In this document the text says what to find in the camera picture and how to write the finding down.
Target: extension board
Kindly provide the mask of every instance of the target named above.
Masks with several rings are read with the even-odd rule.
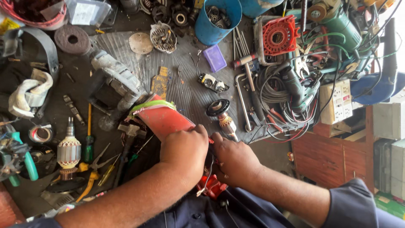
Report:
[[[325,106],[332,94],[333,83],[323,85],[319,88],[320,108]],[[334,124],[353,115],[352,97],[350,95],[350,80],[336,82],[332,100],[321,113],[321,122]]]

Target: yellow screwdriver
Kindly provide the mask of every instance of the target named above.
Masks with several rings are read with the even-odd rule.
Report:
[[[107,171],[104,173],[104,175],[102,176],[100,182],[98,183],[98,186],[102,186],[102,185],[107,181],[107,179],[110,177],[111,172],[112,172],[112,171],[114,170],[114,168],[115,168],[114,165],[115,165],[115,163],[117,162],[117,160],[118,160],[118,158],[119,158],[120,155],[121,155],[121,154],[119,154],[118,157],[117,157],[117,159],[115,160],[115,162],[114,162],[112,165],[110,165],[110,166],[108,167]]]

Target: hand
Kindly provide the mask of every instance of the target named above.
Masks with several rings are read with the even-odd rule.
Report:
[[[212,134],[211,139],[214,140],[220,164],[214,166],[218,180],[232,187],[247,189],[263,168],[250,146],[223,138],[218,132]]]
[[[171,133],[162,142],[160,163],[174,170],[187,191],[201,179],[208,151],[208,133],[204,126],[193,130]]]

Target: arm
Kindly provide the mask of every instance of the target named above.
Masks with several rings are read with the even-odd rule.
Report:
[[[198,183],[207,151],[208,135],[202,125],[170,134],[162,142],[160,162],[150,170],[55,219],[64,228],[137,227]]]
[[[215,142],[218,161],[223,163],[215,172],[219,181],[245,189],[281,206],[315,227],[320,227],[325,222],[330,206],[330,193],[327,189],[264,167],[251,148],[243,142],[229,141],[218,133],[214,133],[211,138]]]

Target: metal mesh disc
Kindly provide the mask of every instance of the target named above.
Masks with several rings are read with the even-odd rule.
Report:
[[[153,44],[149,34],[137,32],[129,37],[129,46],[137,54],[147,54],[152,51]]]

